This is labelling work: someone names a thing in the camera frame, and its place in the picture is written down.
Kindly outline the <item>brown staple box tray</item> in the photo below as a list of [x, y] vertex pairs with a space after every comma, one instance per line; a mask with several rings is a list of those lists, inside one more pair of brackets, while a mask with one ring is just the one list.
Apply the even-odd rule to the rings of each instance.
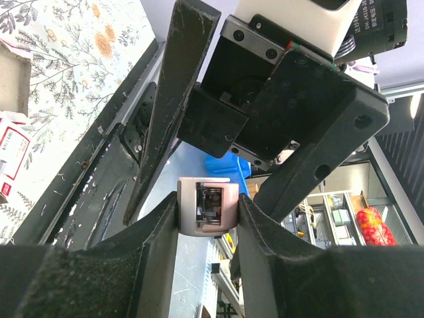
[[1, 110], [28, 115], [32, 54], [1, 40]]

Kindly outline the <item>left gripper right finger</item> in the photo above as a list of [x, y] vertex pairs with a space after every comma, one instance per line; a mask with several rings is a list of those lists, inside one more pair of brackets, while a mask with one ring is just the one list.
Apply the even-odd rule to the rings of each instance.
[[291, 234], [246, 195], [238, 255], [247, 317], [422, 317], [423, 248], [334, 246]]

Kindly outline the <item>white red staple box sleeve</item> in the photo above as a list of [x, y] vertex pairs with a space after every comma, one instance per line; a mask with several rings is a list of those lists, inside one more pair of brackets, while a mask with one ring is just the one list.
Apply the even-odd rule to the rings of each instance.
[[1, 204], [10, 202], [30, 148], [30, 136], [23, 125], [23, 115], [1, 111]]

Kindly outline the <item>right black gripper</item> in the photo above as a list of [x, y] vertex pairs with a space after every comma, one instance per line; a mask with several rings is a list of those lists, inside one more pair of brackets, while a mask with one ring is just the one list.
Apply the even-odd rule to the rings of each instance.
[[[124, 225], [137, 219], [177, 133], [214, 158], [232, 152], [263, 171], [291, 140], [298, 142], [254, 198], [281, 221], [390, 119], [382, 94], [336, 71], [326, 62], [330, 54], [264, 15], [246, 22], [226, 18], [203, 80], [195, 85], [220, 16], [202, 1], [174, 4]], [[290, 42], [325, 61], [302, 49], [284, 52]]]

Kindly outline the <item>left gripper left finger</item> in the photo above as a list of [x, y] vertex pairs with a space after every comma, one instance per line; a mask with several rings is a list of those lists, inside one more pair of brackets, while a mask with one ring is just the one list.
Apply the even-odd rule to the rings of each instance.
[[178, 242], [178, 200], [93, 248], [1, 247], [2, 317], [167, 317]]

